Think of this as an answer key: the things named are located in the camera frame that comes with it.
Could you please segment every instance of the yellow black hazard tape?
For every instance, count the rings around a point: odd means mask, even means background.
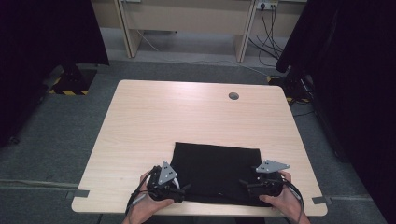
[[[67,79],[58,77],[52,88],[50,89],[50,94],[61,94],[61,95],[87,95],[88,94],[87,85],[81,85],[79,82],[70,82]]]
[[[61,94],[61,95],[86,95],[88,91],[58,91],[58,90],[50,90],[51,94]]]
[[[271,77],[267,77],[267,82],[269,83],[271,79],[272,79]],[[291,103],[292,101],[296,101],[296,100],[298,100],[301,103],[307,103],[307,104],[310,102],[309,99],[307,98],[294,99],[292,97],[286,97],[286,100],[288,101],[288,103]]]

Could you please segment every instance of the black cloth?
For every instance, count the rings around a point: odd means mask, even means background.
[[[256,183],[252,167],[262,163],[257,148],[176,143],[171,166],[181,187],[191,184],[186,201],[250,206],[270,206],[250,198],[239,179]]]

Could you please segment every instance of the metal bracket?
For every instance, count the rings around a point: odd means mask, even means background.
[[[270,174],[276,171],[289,169],[290,166],[277,161],[265,160],[259,167],[256,168],[257,173]]]
[[[158,185],[164,184],[176,177],[176,171],[168,164],[167,161],[164,161],[163,167],[161,168],[160,178],[158,179]]]

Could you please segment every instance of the black cable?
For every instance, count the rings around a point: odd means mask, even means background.
[[[270,42],[271,42],[271,45],[272,45],[272,49],[274,50],[274,54],[276,55],[276,58],[279,59],[279,54],[277,54],[277,51],[275,50],[275,45],[274,45],[274,23],[275,23],[274,7],[271,6]]]
[[[258,49],[264,51],[265,53],[267,53],[267,54],[269,54],[269,55],[271,55],[271,56],[273,56],[273,57],[275,58],[275,55],[274,55],[274,54],[272,54],[271,52],[267,51],[266,49],[263,49],[262,47],[258,46],[256,43],[253,42],[253,40],[251,40],[251,38],[249,38],[248,40],[249,40],[254,46],[256,46],[256,48],[258,48]]]
[[[257,39],[262,43],[262,44],[264,44],[263,42],[262,42],[262,40],[256,35],[256,37],[257,37]],[[267,47],[267,48],[269,48],[269,49],[271,49],[272,47],[271,46],[268,46],[267,44],[264,44],[265,45],[265,47]],[[281,53],[282,52],[282,50],[280,50],[280,49],[275,49],[277,52],[279,52],[279,53]]]
[[[273,7],[273,10],[274,10],[274,23],[273,23],[273,25],[274,25],[275,21],[276,21],[276,7]],[[274,40],[274,32],[273,32],[273,35],[272,35],[272,40],[274,41],[274,44],[278,47],[278,50],[283,52],[283,49]]]
[[[261,64],[263,64],[265,66],[276,67],[275,65],[263,63],[261,55],[262,55],[262,50],[259,51],[259,61],[260,61]]]
[[[288,186],[292,191],[294,191],[300,197],[300,198],[296,197],[297,200],[300,201],[300,206],[301,206],[300,215],[298,216],[298,219],[297,219],[297,223],[300,223],[301,216],[302,216],[303,211],[304,211],[303,195],[301,194],[301,192],[293,184],[291,184],[291,182],[289,182],[289,180],[284,179],[284,181],[285,181],[285,185]]]
[[[271,29],[270,33],[268,33],[267,24],[265,23],[263,12],[264,12],[264,10],[262,9],[262,23],[264,24],[264,30],[265,30],[265,33],[267,34],[267,38],[265,38],[264,42],[262,43],[262,47],[267,43],[267,40],[269,39],[271,45],[273,45],[273,47],[272,48],[270,47],[270,48],[274,49],[274,44],[271,41],[272,29]],[[275,50],[274,50],[274,53],[275,53],[275,55],[273,55],[273,57],[278,60],[278,57],[276,56],[276,51]]]
[[[304,100],[301,100],[301,101],[296,101],[296,104],[298,104],[298,105],[309,105],[309,104],[311,104],[311,102],[307,102],[307,101],[304,101]]]
[[[295,117],[305,116],[305,115],[312,114],[312,113],[314,113],[314,112],[315,112],[315,110],[312,110],[312,111],[310,111],[310,112],[308,112],[308,113],[299,114],[299,115],[293,115],[293,117],[295,118]]]
[[[146,183],[146,180],[149,178],[149,176],[155,171],[155,167],[153,167],[148,174],[143,178],[142,181],[140,181],[139,186],[137,186],[136,190],[131,194],[131,198],[128,201],[128,206],[125,210],[125,216],[128,214],[129,208],[132,206],[132,203],[134,201],[134,199],[136,199],[137,195],[139,195],[139,193],[144,192],[146,190],[140,190],[140,188],[142,188],[143,184]]]

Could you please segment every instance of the desk leg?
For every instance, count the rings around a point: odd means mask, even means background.
[[[235,54],[236,54],[235,56],[236,56],[236,61],[238,63],[244,61],[244,54],[246,51],[244,38],[245,38],[244,35],[233,36],[233,45],[235,46]]]
[[[256,14],[256,0],[251,0],[249,12],[247,14],[247,23],[245,25],[245,32],[243,35],[235,35],[233,37],[233,43],[235,45],[235,52],[236,52],[236,61],[239,63],[244,61],[245,52],[248,46],[248,38],[250,37],[250,30],[253,25],[255,14]]]
[[[130,54],[128,54],[130,58],[134,58],[136,56],[137,49],[139,48],[144,33],[145,31],[143,30],[125,30],[125,37],[127,42],[126,45],[130,52]]]

